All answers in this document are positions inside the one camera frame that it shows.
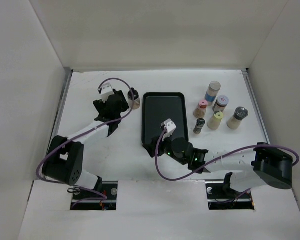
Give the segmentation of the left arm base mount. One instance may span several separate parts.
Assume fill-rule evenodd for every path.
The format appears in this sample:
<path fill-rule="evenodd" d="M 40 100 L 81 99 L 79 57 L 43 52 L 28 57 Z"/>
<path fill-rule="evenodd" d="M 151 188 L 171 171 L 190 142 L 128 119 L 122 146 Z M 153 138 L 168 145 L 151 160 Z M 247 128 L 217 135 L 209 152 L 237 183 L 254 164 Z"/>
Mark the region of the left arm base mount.
<path fill-rule="evenodd" d="M 91 191 L 71 187 L 67 189 L 69 194 L 72 194 L 70 203 L 71 211 L 115 211 L 117 209 L 118 197 L 117 181 L 105 181 L 102 183 L 102 189 L 98 190 L 102 195 Z"/>

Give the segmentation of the brown spice bottle black cap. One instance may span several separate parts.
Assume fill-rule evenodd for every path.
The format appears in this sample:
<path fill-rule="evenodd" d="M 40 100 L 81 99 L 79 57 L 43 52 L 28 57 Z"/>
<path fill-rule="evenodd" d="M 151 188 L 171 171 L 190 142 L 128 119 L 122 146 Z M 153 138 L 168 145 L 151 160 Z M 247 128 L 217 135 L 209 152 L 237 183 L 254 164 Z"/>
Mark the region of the brown spice bottle black cap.
<path fill-rule="evenodd" d="M 128 100 L 133 110 L 137 110 L 141 106 L 141 100 L 139 92 L 135 88 L 131 88 L 131 91 L 127 94 Z"/>

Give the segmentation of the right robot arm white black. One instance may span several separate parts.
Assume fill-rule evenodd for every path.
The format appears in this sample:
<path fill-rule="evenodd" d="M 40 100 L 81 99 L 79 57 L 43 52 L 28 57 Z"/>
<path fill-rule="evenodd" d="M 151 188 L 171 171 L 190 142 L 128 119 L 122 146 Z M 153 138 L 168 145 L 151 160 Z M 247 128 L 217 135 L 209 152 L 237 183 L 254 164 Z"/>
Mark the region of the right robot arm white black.
<path fill-rule="evenodd" d="M 287 147 L 259 142 L 228 153 L 215 153 L 206 161 L 207 149 L 195 148 L 185 138 L 174 140 L 154 137 L 143 148 L 155 165 L 158 158 L 167 155 L 190 171 L 174 180 L 184 180 L 193 174 L 225 171 L 222 192 L 228 198 L 238 199 L 253 188 L 268 185 L 275 189 L 292 188 L 293 167 L 298 163 L 297 153 Z"/>

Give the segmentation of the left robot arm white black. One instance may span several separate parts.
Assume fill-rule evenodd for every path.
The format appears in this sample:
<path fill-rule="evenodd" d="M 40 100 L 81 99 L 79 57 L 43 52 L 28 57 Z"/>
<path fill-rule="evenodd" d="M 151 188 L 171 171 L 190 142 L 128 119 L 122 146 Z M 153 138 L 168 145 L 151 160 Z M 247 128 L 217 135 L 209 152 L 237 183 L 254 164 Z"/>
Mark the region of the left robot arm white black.
<path fill-rule="evenodd" d="M 73 135 L 55 136 L 44 163 L 38 169 L 44 176 L 59 183 L 83 188 L 86 195 L 95 200 L 102 195 L 103 181 L 100 176 L 84 170 L 85 150 L 117 130 L 122 121 L 121 113 L 129 109 L 129 104 L 124 93 L 114 89 L 106 101 L 96 100 L 93 105 L 98 117 Z"/>

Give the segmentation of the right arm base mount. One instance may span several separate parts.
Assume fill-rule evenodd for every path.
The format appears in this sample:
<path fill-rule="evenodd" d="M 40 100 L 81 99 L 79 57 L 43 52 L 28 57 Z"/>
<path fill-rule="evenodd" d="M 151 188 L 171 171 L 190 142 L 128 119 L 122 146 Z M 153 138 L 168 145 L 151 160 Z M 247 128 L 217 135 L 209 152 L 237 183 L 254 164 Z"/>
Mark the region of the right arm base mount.
<path fill-rule="evenodd" d="M 221 182 L 208 182 L 205 187 L 208 209 L 211 211 L 255 209 L 250 190 L 237 192 L 226 188 Z"/>

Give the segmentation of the tall blue label spice jar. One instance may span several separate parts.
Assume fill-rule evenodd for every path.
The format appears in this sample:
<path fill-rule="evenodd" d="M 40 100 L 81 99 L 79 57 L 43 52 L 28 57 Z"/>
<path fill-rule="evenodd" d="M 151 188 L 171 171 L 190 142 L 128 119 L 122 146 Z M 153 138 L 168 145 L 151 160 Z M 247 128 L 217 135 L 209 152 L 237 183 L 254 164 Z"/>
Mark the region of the tall blue label spice jar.
<path fill-rule="evenodd" d="M 210 82 L 204 97 L 204 99 L 207 101 L 208 106 L 211 106 L 214 103 L 220 89 L 221 84 L 218 81 Z"/>

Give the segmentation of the white powder bottle black cap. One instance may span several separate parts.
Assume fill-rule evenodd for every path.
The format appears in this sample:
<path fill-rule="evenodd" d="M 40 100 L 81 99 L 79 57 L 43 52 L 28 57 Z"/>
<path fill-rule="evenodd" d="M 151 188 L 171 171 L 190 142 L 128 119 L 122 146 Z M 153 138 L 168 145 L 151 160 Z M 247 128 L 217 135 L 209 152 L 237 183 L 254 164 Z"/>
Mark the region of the white powder bottle black cap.
<path fill-rule="evenodd" d="M 242 121 L 248 115 L 249 115 L 249 111 L 245 107 L 242 106 L 237 107 L 232 117 L 227 121 L 227 126 L 232 130 L 238 129 Z"/>

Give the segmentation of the yellow cap spice bottle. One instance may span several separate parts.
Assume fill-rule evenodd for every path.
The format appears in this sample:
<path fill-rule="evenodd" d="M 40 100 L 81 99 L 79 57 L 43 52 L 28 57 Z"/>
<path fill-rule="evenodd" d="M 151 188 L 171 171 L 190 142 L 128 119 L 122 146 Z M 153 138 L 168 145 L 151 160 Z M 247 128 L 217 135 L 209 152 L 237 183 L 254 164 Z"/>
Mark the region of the yellow cap spice bottle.
<path fill-rule="evenodd" d="M 209 119 L 207 123 L 208 128 L 211 130 L 217 130 L 220 127 L 223 118 L 224 118 L 223 112 L 221 111 L 214 112 L 214 114 L 212 115 L 212 117 Z"/>

